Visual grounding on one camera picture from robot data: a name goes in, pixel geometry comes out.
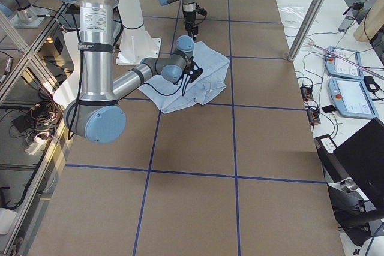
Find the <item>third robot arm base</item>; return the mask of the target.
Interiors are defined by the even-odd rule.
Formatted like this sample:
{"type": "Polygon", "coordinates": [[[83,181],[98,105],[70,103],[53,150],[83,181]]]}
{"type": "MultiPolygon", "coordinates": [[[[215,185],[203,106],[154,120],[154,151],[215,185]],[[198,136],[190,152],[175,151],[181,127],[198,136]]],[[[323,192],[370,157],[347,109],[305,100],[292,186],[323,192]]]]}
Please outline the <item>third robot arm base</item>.
{"type": "Polygon", "coordinates": [[[37,8],[29,0],[1,0],[1,12],[15,28],[38,28],[50,16],[47,8],[37,8]]]}

